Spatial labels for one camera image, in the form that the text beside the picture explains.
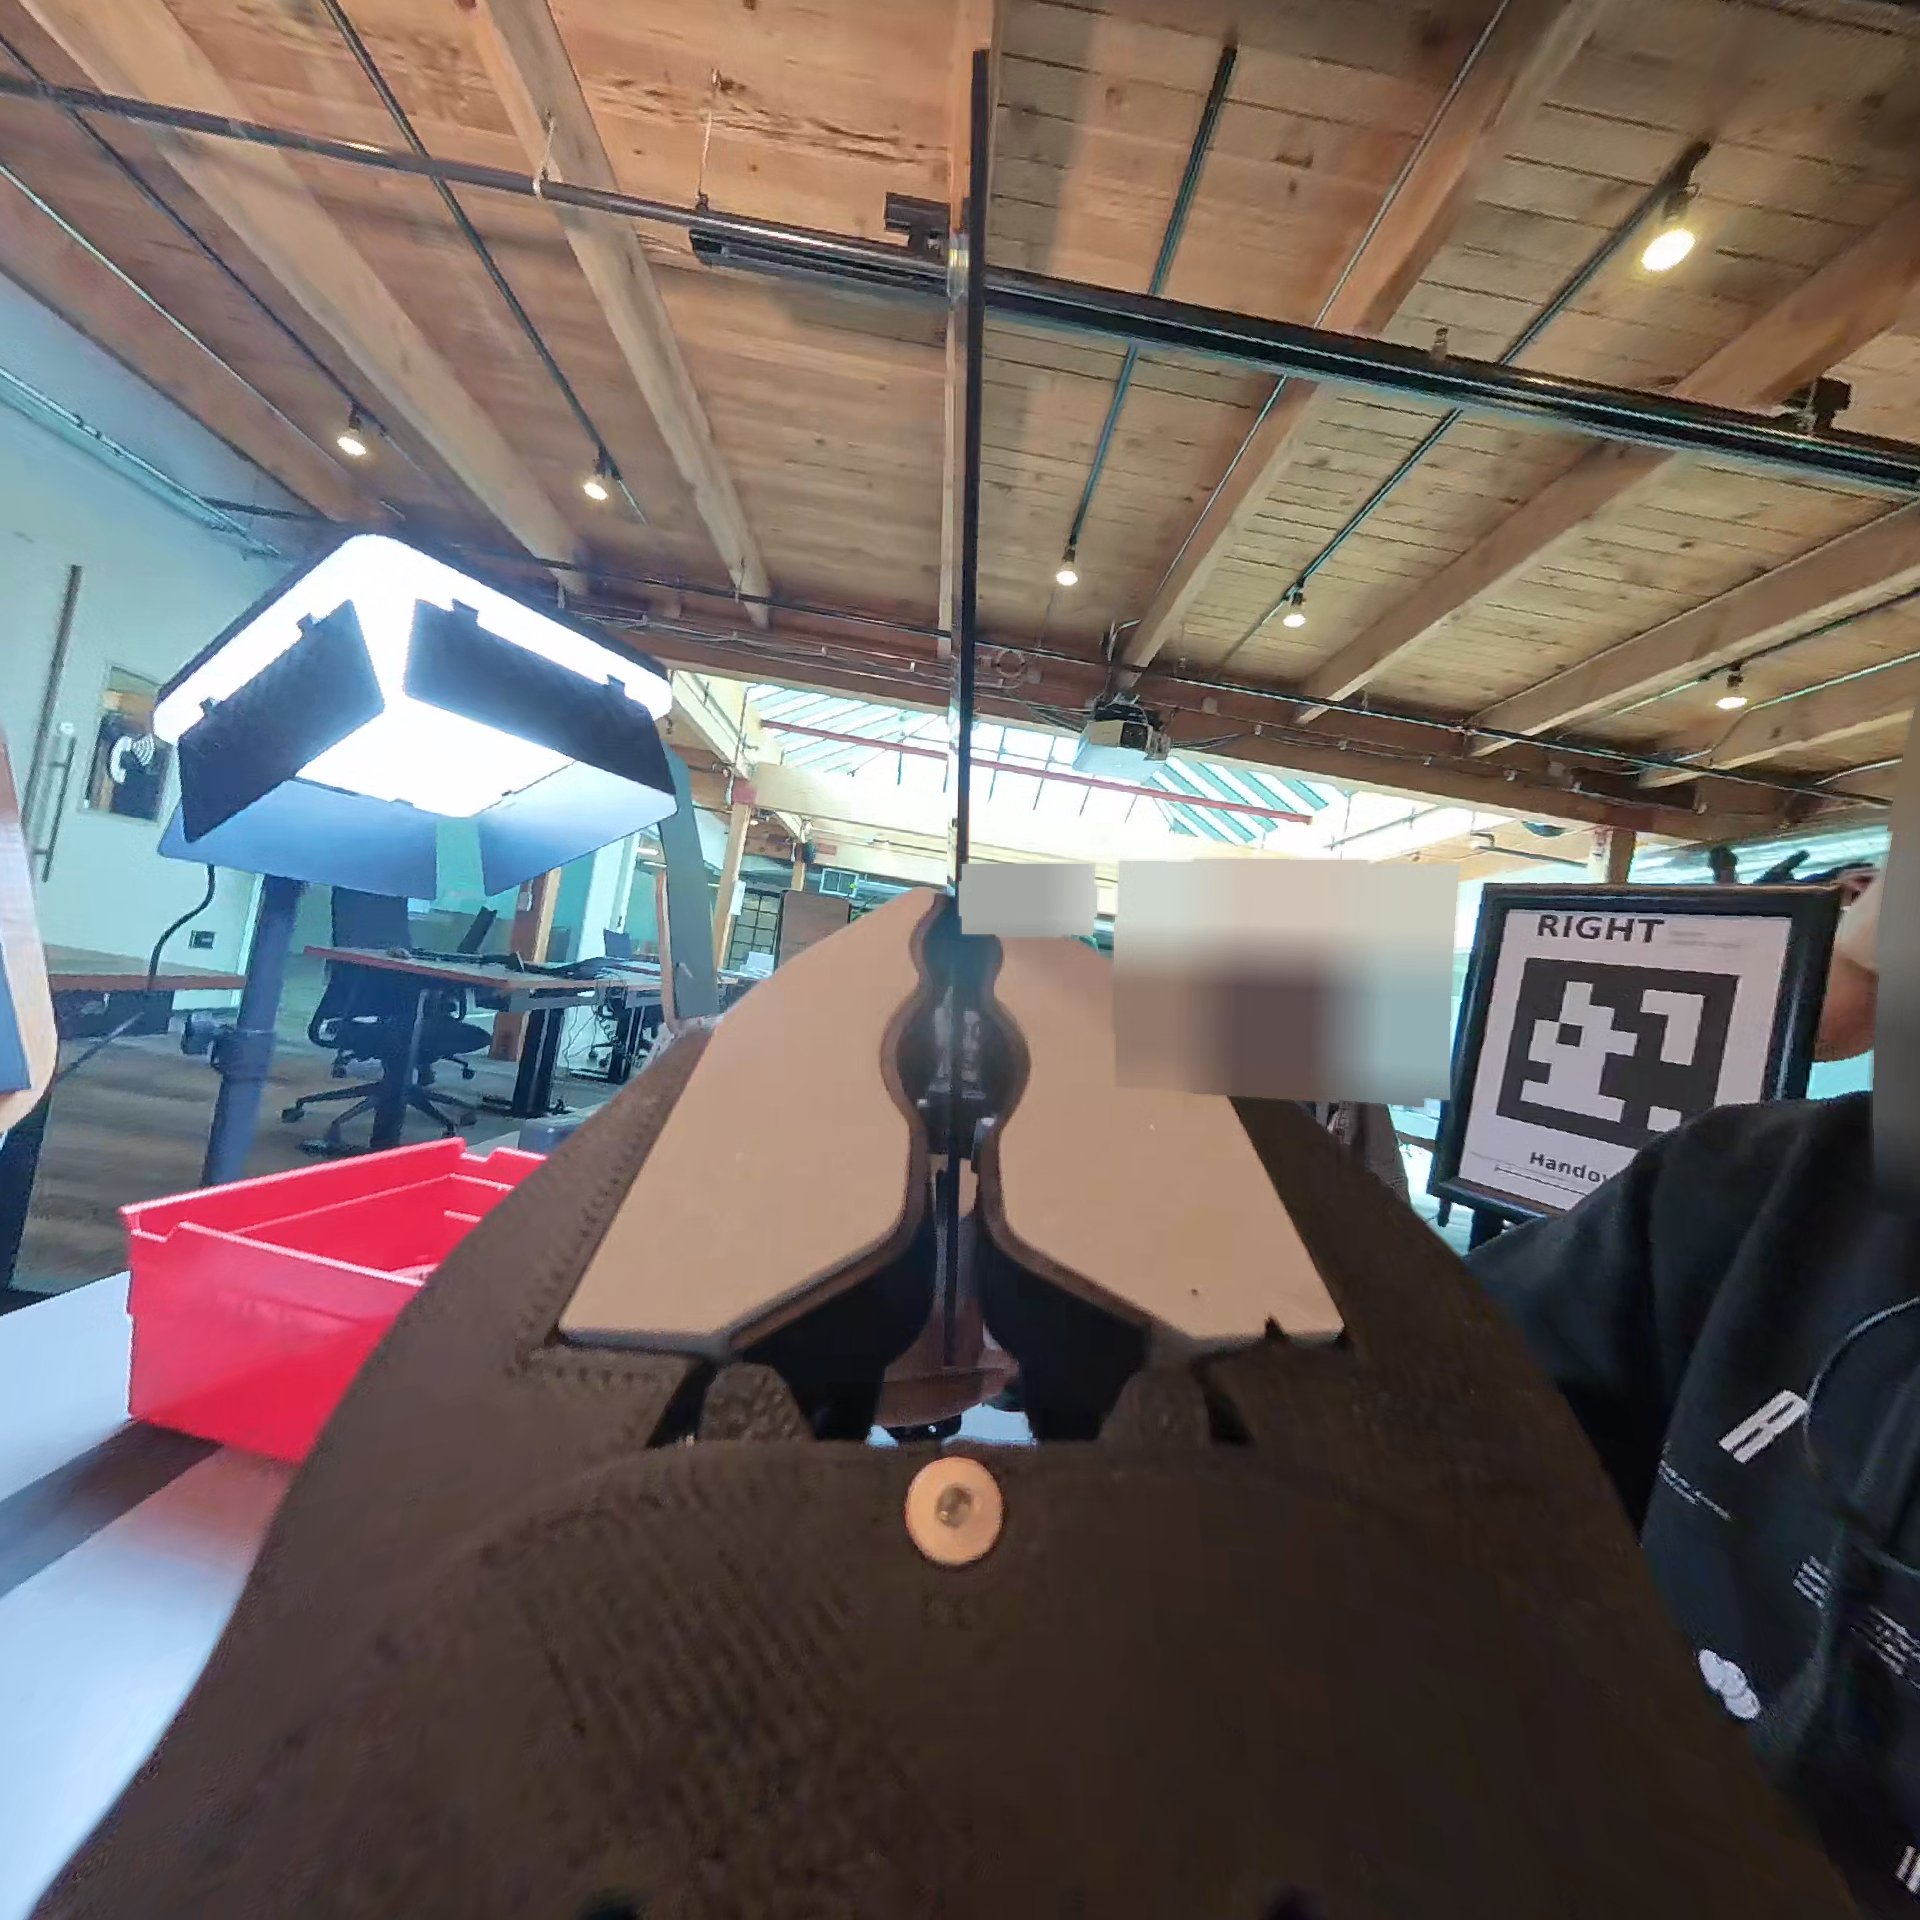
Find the fiducial marker sign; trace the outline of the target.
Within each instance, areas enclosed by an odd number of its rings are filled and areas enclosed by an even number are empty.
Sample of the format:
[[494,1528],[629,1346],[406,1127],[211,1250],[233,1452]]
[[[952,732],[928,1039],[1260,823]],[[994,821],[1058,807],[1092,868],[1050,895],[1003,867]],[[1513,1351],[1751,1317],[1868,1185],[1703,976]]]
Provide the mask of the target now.
[[1483,888],[1429,1195],[1562,1217],[1725,1107],[1805,1097],[1832,887]]

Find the black board with pale rim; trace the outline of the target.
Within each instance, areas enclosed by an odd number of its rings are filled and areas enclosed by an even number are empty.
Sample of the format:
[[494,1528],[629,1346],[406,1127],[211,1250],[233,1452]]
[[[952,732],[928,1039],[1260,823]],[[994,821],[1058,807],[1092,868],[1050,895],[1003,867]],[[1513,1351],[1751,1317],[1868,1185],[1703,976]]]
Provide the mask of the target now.
[[2,742],[2,1136],[52,1089],[60,1051],[30,855],[13,759]]

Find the black office chair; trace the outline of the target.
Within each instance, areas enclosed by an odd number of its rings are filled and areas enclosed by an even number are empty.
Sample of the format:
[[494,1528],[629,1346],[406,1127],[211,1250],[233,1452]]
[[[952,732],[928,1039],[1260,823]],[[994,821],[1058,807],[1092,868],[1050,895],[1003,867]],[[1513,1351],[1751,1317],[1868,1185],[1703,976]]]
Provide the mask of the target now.
[[325,992],[307,1027],[312,1046],[330,1051],[333,1079],[371,1064],[377,1079],[344,1089],[315,1090],[282,1110],[282,1125],[300,1123],[311,1108],[347,1103],[319,1138],[300,1140],[311,1158],[340,1158],[359,1149],[349,1143],[349,1125],[381,1116],[389,1093],[404,1089],[403,1110],[437,1123],[453,1136],[472,1128],[478,1105],[434,1090],[444,1064],[474,1079],[468,1059],[490,1042],[486,1029],[468,1020],[464,987],[361,965],[329,962]]

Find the person's dark clothing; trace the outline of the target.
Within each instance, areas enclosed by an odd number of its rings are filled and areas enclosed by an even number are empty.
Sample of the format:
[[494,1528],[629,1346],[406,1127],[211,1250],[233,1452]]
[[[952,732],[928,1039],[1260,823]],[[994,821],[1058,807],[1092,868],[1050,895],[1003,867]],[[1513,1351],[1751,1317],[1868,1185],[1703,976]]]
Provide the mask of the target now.
[[1874,1099],[1712,1110],[1469,1254],[1707,1692],[1868,1916],[1916,1916],[1918,1253]]

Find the red plastic bin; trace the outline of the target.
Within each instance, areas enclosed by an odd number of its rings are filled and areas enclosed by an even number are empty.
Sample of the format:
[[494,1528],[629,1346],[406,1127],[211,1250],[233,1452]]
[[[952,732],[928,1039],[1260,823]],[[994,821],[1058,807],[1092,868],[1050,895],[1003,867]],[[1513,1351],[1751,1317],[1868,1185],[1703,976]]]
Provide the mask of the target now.
[[400,1310],[541,1164],[444,1138],[122,1209],[132,1422],[299,1465]]

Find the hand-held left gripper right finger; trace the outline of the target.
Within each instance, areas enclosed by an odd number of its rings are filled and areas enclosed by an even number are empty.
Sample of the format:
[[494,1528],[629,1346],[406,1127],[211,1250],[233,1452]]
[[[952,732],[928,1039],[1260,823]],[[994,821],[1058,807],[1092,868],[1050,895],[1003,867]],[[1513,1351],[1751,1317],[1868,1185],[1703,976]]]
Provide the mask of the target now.
[[1000,939],[983,1014],[974,1286],[1037,1438],[1094,1438],[1158,1366],[1344,1321],[1230,1099],[1119,1079],[1115,970],[1073,939]]

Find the studio light panel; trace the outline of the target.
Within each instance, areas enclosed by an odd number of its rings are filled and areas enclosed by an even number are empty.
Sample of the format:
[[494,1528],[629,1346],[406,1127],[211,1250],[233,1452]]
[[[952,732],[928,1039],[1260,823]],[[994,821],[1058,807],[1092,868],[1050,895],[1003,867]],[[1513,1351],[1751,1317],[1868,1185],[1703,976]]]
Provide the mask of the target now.
[[678,809],[656,661],[411,543],[334,541],[156,697],[181,863],[430,900],[486,897]]

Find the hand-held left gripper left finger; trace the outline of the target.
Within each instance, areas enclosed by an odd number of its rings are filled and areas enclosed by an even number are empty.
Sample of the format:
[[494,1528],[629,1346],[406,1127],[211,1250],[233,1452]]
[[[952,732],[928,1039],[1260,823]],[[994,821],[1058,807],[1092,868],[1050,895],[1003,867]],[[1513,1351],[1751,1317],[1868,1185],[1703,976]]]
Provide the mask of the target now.
[[781,1377],[815,1432],[868,1432],[942,1278],[928,926],[915,888],[815,943],[670,1064],[686,1079],[557,1322],[582,1353]]

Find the black ceiling rail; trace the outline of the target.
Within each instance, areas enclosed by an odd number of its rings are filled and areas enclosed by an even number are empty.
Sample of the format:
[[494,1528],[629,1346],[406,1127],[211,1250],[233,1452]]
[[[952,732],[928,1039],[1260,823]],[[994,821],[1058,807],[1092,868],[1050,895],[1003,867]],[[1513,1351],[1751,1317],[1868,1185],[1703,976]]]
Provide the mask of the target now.
[[[719,268],[805,279],[900,303],[948,300],[948,267],[939,257],[904,246],[697,211],[483,163],[418,157],[30,77],[5,75],[2,90],[13,100],[95,115],[199,143],[226,143],[361,173],[464,187],[624,227],[682,228],[693,253]],[[1732,462],[1789,478],[1904,499],[1916,499],[1918,493],[1918,446],[1909,442],[1840,430],[1802,430],[1786,417],[1625,390],[1019,268],[987,267],[980,293],[989,317],[1027,329],[1205,358],[1319,386],[1403,398],[1465,417],[1525,422],[1672,456]]]

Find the black trapezoid plate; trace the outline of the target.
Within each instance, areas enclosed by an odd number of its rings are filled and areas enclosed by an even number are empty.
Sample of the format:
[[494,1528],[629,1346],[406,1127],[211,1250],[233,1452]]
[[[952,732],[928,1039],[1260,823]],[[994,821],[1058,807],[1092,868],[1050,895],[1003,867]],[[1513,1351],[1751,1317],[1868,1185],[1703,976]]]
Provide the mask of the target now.
[[964,1187],[974,1163],[974,1143],[987,1112],[980,1090],[980,992],[985,948],[967,935],[961,885],[972,863],[974,730],[980,657],[980,491],[987,350],[987,277],[994,139],[994,55],[977,50],[970,62],[968,177],[961,265],[948,341],[958,349],[961,448],[958,448],[958,553],[955,679],[948,700],[948,750],[952,760],[952,878],[941,923],[945,978],[945,1085],[942,1172],[936,1180],[941,1254],[941,1345],[950,1370],[968,1366],[963,1343],[963,1293],[968,1280],[964,1250]]

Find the black light stand pole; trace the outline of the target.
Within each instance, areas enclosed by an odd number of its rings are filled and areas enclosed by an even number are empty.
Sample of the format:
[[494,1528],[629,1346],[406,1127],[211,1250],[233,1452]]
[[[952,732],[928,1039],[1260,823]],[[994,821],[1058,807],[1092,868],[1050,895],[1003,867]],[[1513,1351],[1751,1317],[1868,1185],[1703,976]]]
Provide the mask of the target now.
[[245,1178],[274,1068],[276,1020],[302,897],[300,878],[261,881],[237,1020],[208,1053],[220,1089],[205,1143],[205,1189],[222,1189]]

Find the wooden office desk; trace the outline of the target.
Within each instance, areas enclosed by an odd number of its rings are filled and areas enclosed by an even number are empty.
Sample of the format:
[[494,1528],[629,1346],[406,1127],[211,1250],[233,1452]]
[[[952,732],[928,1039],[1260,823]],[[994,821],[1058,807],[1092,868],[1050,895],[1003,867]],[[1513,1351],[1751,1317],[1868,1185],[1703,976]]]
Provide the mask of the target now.
[[72,946],[46,946],[56,1034],[63,1044],[156,1039],[168,1033],[181,997],[237,997],[240,973],[158,965]]
[[[622,1081],[639,1062],[649,1025],[665,1017],[660,970],[644,965],[588,960],[552,968],[510,967],[505,959],[430,957],[400,948],[355,948],[311,944],[304,957],[329,962],[347,962],[371,968],[418,975],[428,982],[467,988],[468,1022],[480,1029],[480,1017],[492,1020],[517,1018],[523,1022],[517,1076],[509,1094],[486,1094],[480,1110],[519,1121],[547,1121],[568,1116],[571,1108],[559,1093],[564,1057],[564,1030],[575,1014],[593,1020],[611,1017],[617,1081]],[[406,1118],[418,1112],[404,1110],[404,1089],[392,1089],[383,1101],[381,1116],[373,1116],[373,1140],[396,1145]]]

